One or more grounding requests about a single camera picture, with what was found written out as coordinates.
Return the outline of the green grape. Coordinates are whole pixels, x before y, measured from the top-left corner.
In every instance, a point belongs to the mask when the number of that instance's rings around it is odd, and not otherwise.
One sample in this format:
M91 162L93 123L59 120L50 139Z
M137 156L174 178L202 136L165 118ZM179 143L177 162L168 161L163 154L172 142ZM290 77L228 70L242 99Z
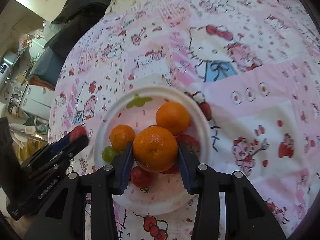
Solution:
M104 148L101 156L104 162L111 164L114 157L119 154L120 154L120 151L116 150L112 146L107 146Z

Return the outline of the red cherry tomato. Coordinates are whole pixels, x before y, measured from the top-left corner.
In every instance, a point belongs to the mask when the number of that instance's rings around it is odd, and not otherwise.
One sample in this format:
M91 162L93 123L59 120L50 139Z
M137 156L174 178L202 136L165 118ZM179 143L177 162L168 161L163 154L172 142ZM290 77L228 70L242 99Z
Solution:
M73 142L78 137L87 136L86 129L83 126L76 126L72 131L69 137L69 141Z
M153 173L136 166L131 170L130 178L133 185L141 191L148 193L150 191L150 185L153 183L154 175Z

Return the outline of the pink Hello Kitty bedsheet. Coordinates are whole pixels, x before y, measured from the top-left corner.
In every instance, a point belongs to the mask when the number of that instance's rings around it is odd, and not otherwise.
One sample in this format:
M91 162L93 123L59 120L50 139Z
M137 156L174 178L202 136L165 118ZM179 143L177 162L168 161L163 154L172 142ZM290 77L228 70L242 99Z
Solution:
M169 85L210 126L212 167L240 170L290 237L319 191L319 33L299 0L112 0L58 75L55 142L95 139L125 93Z

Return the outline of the orange mandarin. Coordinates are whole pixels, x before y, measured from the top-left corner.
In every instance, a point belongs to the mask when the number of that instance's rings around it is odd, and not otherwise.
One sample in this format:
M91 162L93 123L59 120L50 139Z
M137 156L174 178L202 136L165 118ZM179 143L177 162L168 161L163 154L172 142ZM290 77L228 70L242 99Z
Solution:
M156 112L156 124L169 130L174 136L184 133L190 125L190 114L177 102L166 102Z
M162 127L149 126L133 141L133 156L148 172L163 172L176 163L178 144L173 134Z
M130 126L118 125L112 129L109 139L113 148L123 151L129 141L134 141L135 132Z

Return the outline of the pink strawberry pattern plate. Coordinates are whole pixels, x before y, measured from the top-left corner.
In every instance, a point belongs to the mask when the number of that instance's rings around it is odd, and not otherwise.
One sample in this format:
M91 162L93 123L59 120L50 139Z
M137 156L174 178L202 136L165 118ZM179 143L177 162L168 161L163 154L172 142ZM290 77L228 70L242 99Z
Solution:
M177 136L170 135L166 128L157 128L156 113L169 102L182 105L187 112L185 118L189 126ZM182 140L201 163L212 163L209 110L201 91L183 93L176 88L156 85L134 89L112 105L95 137L95 167L106 165L103 150L111 145L112 131L125 125L135 132L133 166L142 165L147 170L142 180L151 180L146 190L129 183L121 196L114 196L114 201L140 215L161 215L177 210L191 200L181 175L165 169L173 168L178 158L178 140Z

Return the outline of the black clothes pile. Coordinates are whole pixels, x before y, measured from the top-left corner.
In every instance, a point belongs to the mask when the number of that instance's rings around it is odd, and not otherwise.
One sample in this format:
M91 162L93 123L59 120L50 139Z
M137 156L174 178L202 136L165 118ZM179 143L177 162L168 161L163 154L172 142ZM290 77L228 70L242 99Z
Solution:
M71 49L105 15L112 0L67 0L51 22L62 28L45 45L65 60Z

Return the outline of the red strawberry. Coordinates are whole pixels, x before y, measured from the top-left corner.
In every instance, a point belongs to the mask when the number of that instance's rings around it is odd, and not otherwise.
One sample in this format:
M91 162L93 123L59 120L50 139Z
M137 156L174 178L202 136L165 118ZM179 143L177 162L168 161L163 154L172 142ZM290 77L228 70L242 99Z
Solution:
M187 134L180 134L175 139L177 142L182 142L189 153L197 156L200 154L200 143L194 137Z
M179 165L178 163L175 163L174 165L172 165L171 168L169 168L166 171L163 171L162 174L177 174L179 172Z

